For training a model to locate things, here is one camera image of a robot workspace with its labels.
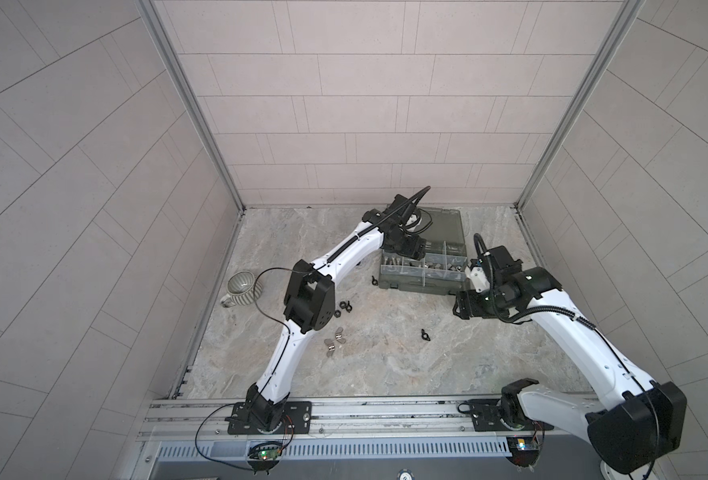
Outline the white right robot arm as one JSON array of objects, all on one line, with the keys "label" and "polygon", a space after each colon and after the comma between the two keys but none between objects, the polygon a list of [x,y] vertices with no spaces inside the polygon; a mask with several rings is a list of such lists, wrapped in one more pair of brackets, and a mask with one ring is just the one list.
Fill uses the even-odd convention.
[{"label": "white right robot arm", "polygon": [[549,424],[589,443],[606,479],[652,479],[656,461],[681,443],[687,399],[672,382],[659,383],[623,354],[574,303],[546,269],[523,269],[504,246],[477,252],[465,270],[470,287],[453,313],[543,328],[588,380],[593,397],[566,394],[524,378],[501,390],[498,410],[510,430],[534,427],[534,443]]}]

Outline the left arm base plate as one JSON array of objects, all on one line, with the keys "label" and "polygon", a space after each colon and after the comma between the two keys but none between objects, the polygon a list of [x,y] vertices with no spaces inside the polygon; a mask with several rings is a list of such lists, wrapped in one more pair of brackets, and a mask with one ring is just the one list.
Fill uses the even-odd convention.
[{"label": "left arm base plate", "polygon": [[270,435],[285,430],[307,434],[311,414],[312,403],[309,401],[239,402],[225,419],[229,422],[229,435]]}]

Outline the green plastic organizer box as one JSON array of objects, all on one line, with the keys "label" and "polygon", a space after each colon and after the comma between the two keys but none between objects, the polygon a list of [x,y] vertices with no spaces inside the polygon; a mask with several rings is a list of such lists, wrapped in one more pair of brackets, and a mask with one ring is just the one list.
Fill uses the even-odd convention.
[{"label": "green plastic organizer box", "polygon": [[410,218],[419,220],[411,232],[426,241],[420,260],[383,252],[378,284],[381,289],[455,295],[466,286],[468,264],[462,215],[458,209],[426,208]]}]

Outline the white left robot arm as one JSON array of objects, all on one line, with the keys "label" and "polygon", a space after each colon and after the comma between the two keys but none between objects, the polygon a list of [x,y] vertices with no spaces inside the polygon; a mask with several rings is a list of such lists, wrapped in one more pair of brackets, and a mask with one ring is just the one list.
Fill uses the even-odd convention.
[{"label": "white left robot arm", "polygon": [[284,418],[294,374],[309,341],[332,319],[337,309],[336,287],[367,256],[385,250],[412,260],[426,254],[426,240],[416,226],[419,202],[428,186],[410,197],[397,195],[385,210],[366,212],[356,228],[331,251],[312,262],[298,261],[284,295],[281,337],[260,379],[247,391],[239,423],[274,432]]}]

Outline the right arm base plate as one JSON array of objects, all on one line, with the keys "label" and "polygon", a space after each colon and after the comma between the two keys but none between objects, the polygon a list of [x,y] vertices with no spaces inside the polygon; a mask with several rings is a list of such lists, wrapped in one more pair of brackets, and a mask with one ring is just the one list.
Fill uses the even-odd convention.
[{"label": "right arm base plate", "polygon": [[513,424],[507,423],[503,417],[500,400],[497,398],[463,400],[457,405],[456,410],[471,419],[475,432],[535,432],[536,430],[551,431],[554,429],[548,423],[533,422],[528,419],[515,420]]}]

